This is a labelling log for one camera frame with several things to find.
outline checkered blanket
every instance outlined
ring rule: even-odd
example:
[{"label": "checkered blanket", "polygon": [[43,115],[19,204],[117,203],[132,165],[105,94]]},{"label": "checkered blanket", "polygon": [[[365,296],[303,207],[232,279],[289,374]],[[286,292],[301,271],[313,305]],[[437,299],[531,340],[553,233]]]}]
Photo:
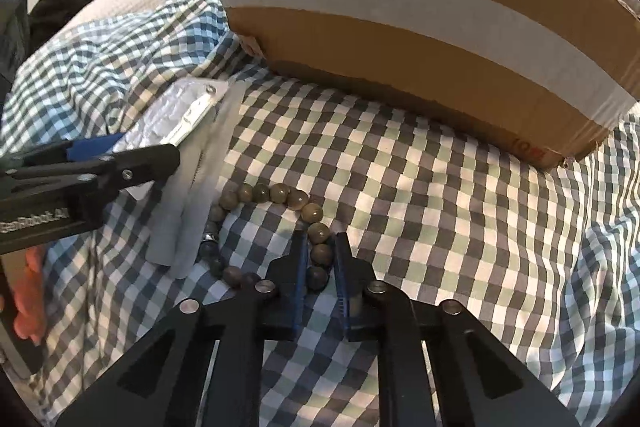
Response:
[{"label": "checkered blanket", "polygon": [[[640,362],[640,116],[545,174],[405,111],[275,76],[244,54],[218,0],[169,0],[33,55],[0,153],[126,130],[187,75],[250,84],[220,188],[308,191],[380,279],[428,303],[459,299],[580,423],[603,418]],[[48,421],[177,301],[228,293],[204,261],[185,280],[145,261],[154,204],[123,193],[102,229],[49,248],[47,358],[31,382]],[[281,205],[242,206],[226,218],[222,254],[264,276],[295,220]],[[335,285],[306,304],[299,342],[267,343],[260,425],[375,425],[374,352],[341,341]]]}]

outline blue object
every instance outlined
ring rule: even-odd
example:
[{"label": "blue object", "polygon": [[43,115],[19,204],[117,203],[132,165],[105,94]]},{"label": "blue object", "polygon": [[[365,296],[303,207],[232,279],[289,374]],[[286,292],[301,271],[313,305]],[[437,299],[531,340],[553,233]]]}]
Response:
[{"label": "blue object", "polygon": [[109,151],[123,136],[124,133],[119,132],[107,136],[74,140],[73,145],[66,150],[66,158],[70,162],[83,162],[94,158]]}]

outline beaded bracelet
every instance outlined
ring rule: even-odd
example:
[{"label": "beaded bracelet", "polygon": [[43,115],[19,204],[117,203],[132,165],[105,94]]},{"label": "beaded bracelet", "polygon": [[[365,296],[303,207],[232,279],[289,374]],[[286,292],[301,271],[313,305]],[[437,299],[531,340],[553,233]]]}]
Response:
[{"label": "beaded bracelet", "polygon": [[285,203],[291,210],[299,211],[303,221],[308,223],[306,234],[313,245],[310,258],[312,265],[306,269],[306,286],[310,291],[320,292],[329,282],[329,271],[334,264],[334,252],[326,243],[331,230],[321,223],[324,214],[317,203],[309,203],[309,196],[303,190],[289,188],[278,183],[269,188],[264,184],[252,187],[242,184],[238,190],[224,190],[218,204],[211,207],[209,220],[204,230],[202,242],[198,248],[198,257],[209,263],[210,272],[233,289],[254,286],[261,277],[257,273],[242,273],[237,266],[227,266],[220,255],[218,231],[226,214],[240,203]]}]

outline checkered fabric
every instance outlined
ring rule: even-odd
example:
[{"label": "checkered fabric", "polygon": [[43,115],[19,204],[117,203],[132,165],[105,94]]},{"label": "checkered fabric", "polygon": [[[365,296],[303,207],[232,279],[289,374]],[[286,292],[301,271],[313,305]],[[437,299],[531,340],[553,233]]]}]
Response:
[{"label": "checkered fabric", "polygon": [[[250,84],[220,188],[306,190],[380,279],[428,303],[459,299],[582,425],[603,418],[640,361],[638,114],[582,162],[542,173],[405,111],[275,76],[244,54],[218,0],[169,0],[34,54],[0,153],[126,130],[186,75]],[[102,229],[49,248],[47,358],[31,386],[50,422],[176,302],[228,294],[204,261],[185,280],[145,261],[153,205],[123,193]],[[222,254],[264,276],[295,221],[281,205],[241,206]],[[306,302],[299,342],[268,343],[264,360],[261,426],[376,424],[376,358],[341,340],[333,283]]]}]

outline plaid bedsheet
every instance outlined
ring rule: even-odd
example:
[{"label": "plaid bedsheet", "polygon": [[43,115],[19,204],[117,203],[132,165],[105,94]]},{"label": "plaid bedsheet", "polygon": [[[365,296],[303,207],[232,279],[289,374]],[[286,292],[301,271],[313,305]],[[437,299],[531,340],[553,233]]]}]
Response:
[{"label": "plaid bedsheet", "polygon": [[[126,130],[187,75],[250,83],[220,187],[310,192],[379,279],[429,303],[459,299],[583,425],[603,418],[640,361],[640,116],[582,162],[540,173],[446,126],[275,76],[244,54],[218,0],[169,0],[34,54],[0,154]],[[227,293],[204,262],[172,280],[145,261],[153,204],[123,193],[105,227],[49,248],[47,358],[30,383],[49,422],[176,302]],[[242,206],[222,254],[263,276],[295,220],[281,205]],[[266,346],[260,425],[375,425],[374,353],[340,340],[333,284],[307,304],[299,343]]]}]

